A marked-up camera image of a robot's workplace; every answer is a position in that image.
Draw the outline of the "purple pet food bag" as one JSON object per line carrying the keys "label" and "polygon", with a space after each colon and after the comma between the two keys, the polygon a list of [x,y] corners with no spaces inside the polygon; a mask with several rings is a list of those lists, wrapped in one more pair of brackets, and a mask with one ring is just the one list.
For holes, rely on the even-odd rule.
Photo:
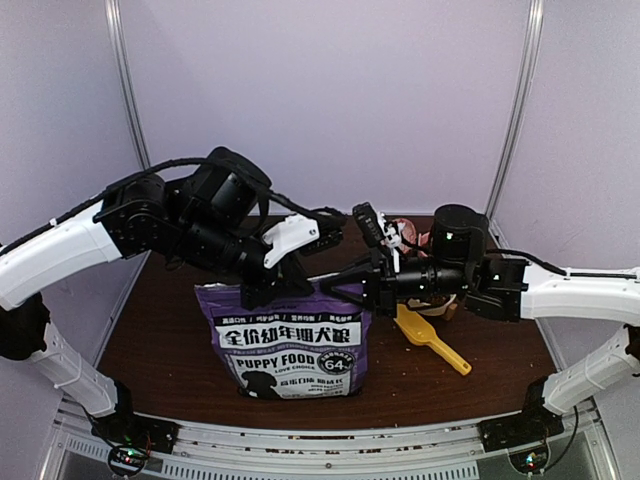
{"label": "purple pet food bag", "polygon": [[357,395],[368,371],[369,311],[312,282],[306,297],[241,306],[236,285],[206,284],[195,294],[211,343],[245,397],[297,400]]}

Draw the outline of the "yellow plastic food scoop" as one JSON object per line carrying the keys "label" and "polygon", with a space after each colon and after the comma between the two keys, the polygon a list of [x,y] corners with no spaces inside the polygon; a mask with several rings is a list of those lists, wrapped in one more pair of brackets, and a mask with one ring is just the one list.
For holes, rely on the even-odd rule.
{"label": "yellow plastic food scoop", "polygon": [[394,321],[412,345],[429,347],[462,376],[471,372],[471,364],[440,339],[435,328],[418,312],[400,304]]}

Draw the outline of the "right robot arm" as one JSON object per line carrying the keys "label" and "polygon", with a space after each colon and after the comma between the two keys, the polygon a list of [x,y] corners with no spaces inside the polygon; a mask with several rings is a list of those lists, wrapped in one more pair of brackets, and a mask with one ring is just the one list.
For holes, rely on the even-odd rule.
{"label": "right robot arm", "polygon": [[320,284],[323,293],[393,317],[398,303],[455,295],[482,318],[517,322],[575,318],[620,323],[604,345],[532,383],[513,419],[519,440],[535,440],[581,401],[639,373],[639,270],[561,268],[520,251],[488,246],[488,218],[447,204],[433,217],[424,256],[402,256],[395,226],[370,204],[353,209],[369,253]]}

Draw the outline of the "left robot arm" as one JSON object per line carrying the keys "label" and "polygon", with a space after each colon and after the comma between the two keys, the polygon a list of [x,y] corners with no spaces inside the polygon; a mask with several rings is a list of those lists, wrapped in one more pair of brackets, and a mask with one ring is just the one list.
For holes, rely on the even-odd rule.
{"label": "left robot arm", "polygon": [[85,364],[51,320],[42,292],[91,267],[153,251],[168,261],[238,276],[255,308],[281,291],[305,291],[294,263],[320,237],[321,215],[273,191],[269,177],[224,147],[125,177],[1,250],[1,354],[29,361],[123,444],[144,424],[126,389]]}

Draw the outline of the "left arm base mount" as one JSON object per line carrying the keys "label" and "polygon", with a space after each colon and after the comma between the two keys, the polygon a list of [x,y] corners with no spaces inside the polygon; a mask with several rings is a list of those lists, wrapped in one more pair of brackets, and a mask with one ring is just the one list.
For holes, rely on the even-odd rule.
{"label": "left arm base mount", "polygon": [[96,417],[85,412],[91,433],[108,446],[107,466],[120,478],[142,472],[152,452],[171,454],[179,425],[173,421],[138,415],[133,410],[132,394],[122,382],[115,381],[115,411]]}

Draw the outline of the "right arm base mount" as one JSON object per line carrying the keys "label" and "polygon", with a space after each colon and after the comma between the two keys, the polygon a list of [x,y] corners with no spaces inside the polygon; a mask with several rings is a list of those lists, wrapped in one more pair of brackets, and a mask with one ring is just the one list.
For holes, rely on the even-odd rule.
{"label": "right arm base mount", "polygon": [[509,450],[511,466],[530,477],[550,466],[548,440],[564,432],[562,417],[544,407],[546,380],[542,377],[528,386],[520,412],[483,420],[477,426],[486,453]]}

